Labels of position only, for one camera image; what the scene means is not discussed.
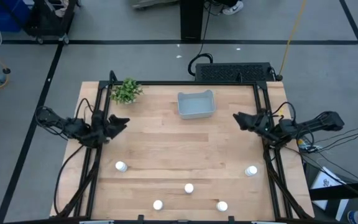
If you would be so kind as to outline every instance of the small white cup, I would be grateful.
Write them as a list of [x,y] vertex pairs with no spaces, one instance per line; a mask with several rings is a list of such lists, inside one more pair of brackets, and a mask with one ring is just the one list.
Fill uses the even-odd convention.
[[153,203],[153,208],[156,209],[157,211],[158,210],[161,210],[163,207],[163,203],[162,201],[160,200],[156,200],[154,203]]
[[257,172],[258,172],[258,169],[256,168],[256,166],[250,166],[245,171],[246,175],[249,177],[255,175]]
[[118,161],[116,163],[116,169],[121,172],[125,172],[128,169],[128,166],[124,162]]
[[193,193],[193,191],[194,191],[194,186],[193,186],[193,184],[186,184],[186,185],[185,185],[185,192],[186,192],[186,194],[191,194],[191,193]]
[[218,202],[216,204],[216,208],[220,212],[225,212],[227,210],[227,203],[226,202]]

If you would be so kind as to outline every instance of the green plant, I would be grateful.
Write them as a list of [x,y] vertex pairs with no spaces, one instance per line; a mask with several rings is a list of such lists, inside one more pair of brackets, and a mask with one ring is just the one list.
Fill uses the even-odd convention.
[[137,95],[143,93],[140,84],[132,78],[126,78],[121,86],[114,86],[110,98],[118,103],[132,103]]

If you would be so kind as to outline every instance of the shoe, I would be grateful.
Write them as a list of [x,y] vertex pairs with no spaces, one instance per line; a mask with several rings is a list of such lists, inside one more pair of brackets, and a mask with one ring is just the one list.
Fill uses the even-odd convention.
[[242,1],[238,1],[237,4],[233,7],[223,9],[223,14],[225,15],[233,15],[237,12],[239,12],[244,7],[244,3]]

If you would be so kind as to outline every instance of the wooden tabletop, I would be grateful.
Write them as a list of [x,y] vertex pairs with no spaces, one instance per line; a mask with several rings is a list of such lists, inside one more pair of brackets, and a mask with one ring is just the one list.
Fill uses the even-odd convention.
[[[84,82],[79,100],[87,98],[94,105],[97,87],[97,82]],[[233,215],[238,221],[274,220],[262,140],[255,133],[240,131],[232,117],[239,111],[256,113],[252,87],[154,85],[143,89],[144,95],[136,103],[110,105],[109,114],[131,121],[124,132],[103,146],[92,219],[136,220],[144,215],[146,220],[227,220]],[[214,92],[213,116],[181,119],[177,94],[205,90]],[[282,83],[268,83],[268,92],[273,109],[287,100]],[[91,112],[85,113],[89,122]],[[290,117],[287,107],[283,114]],[[78,147],[70,140],[65,159]],[[84,154],[85,150],[77,154],[63,171],[59,209],[78,188]],[[125,162],[128,170],[119,172],[117,161]],[[282,161],[288,189],[313,216],[299,155],[282,150]],[[249,166],[258,168],[255,176],[245,175]],[[195,186],[191,195],[184,191],[187,183]],[[284,217],[280,192],[278,197]],[[163,202],[163,210],[153,209],[155,200]],[[216,210],[219,201],[228,204],[226,212]]]

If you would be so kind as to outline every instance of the blue bin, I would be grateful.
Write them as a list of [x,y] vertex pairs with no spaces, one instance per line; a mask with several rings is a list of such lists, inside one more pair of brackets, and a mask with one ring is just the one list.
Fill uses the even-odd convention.
[[[30,9],[22,0],[2,0],[9,9],[25,25],[30,16]],[[19,32],[21,26],[11,17],[10,13],[0,5],[0,30],[1,32]]]

